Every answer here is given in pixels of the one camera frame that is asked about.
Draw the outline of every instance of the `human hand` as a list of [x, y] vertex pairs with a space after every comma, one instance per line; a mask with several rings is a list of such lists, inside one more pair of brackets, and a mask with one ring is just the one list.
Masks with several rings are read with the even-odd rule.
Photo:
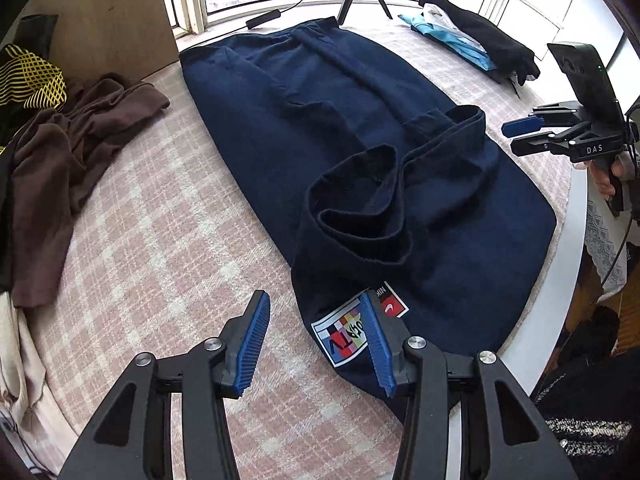
[[[598, 168], [593, 160], [588, 160], [586, 165], [587, 168], [589, 168], [591, 176], [593, 177], [593, 181], [596, 183], [598, 192], [602, 195], [604, 200], [609, 200], [610, 197], [616, 194], [616, 190], [611, 185], [611, 182], [609, 180], [609, 173], [605, 173], [600, 168]], [[620, 159], [617, 157], [611, 165], [611, 173], [613, 173], [613, 175], [618, 178], [621, 178], [622, 174], [624, 173], [622, 162], [620, 162]]]

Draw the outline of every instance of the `floor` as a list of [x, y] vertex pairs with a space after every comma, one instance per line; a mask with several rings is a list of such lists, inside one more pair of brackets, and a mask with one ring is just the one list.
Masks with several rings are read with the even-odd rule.
[[[575, 285], [574, 297], [564, 323], [567, 331], [572, 332], [583, 319], [591, 319], [595, 301], [602, 294], [600, 277], [586, 251], [582, 254], [582, 263], [578, 281]], [[616, 312], [620, 318], [618, 342], [613, 353], [621, 353], [640, 346], [640, 266], [631, 272], [624, 288], [603, 304]], [[545, 373], [556, 364], [559, 349], [552, 354]]]

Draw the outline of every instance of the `brown cloth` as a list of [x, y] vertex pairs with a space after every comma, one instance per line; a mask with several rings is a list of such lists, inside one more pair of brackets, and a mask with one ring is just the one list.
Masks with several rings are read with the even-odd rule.
[[74, 219], [118, 152], [168, 105], [152, 85], [110, 73], [69, 92], [62, 112], [33, 118], [12, 174], [15, 306], [55, 301]]

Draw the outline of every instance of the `white lace cloth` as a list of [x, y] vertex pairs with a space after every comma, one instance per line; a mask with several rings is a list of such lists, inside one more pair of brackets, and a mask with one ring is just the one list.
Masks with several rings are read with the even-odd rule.
[[[589, 194], [587, 200], [587, 225], [584, 233], [584, 245], [591, 255], [593, 264], [598, 271], [600, 280], [607, 275], [613, 263], [620, 244], [625, 236], [629, 222], [629, 211], [620, 213], [615, 218], [604, 199], [598, 193], [598, 189], [589, 176]], [[640, 245], [640, 229], [637, 225], [631, 226], [627, 239], [634, 245]], [[626, 250], [622, 250], [607, 282], [603, 285], [604, 293], [599, 301], [605, 301], [622, 290], [626, 283]]]

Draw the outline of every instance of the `metal screw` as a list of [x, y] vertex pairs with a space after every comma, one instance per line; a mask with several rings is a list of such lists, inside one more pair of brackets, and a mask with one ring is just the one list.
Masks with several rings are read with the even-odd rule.
[[420, 348], [424, 348], [427, 346], [427, 342], [423, 337], [419, 335], [412, 335], [409, 339], [406, 340], [406, 343], [411, 347], [419, 350]]
[[204, 342], [204, 349], [213, 352], [214, 350], [220, 350], [222, 348], [222, 339], [217, 337], [210, 337]]
[[486, 365], [492, 365], [495, 363], [496, 357], [493, 352], [489, 352], [488, 350], [482, 350], [480, 352], [480, 360]]
[[136, 355], [136, 364], [138, 366], [147, 366], [152, 359], [153, 356], [149, 352], [142, 352], [142, 354]]

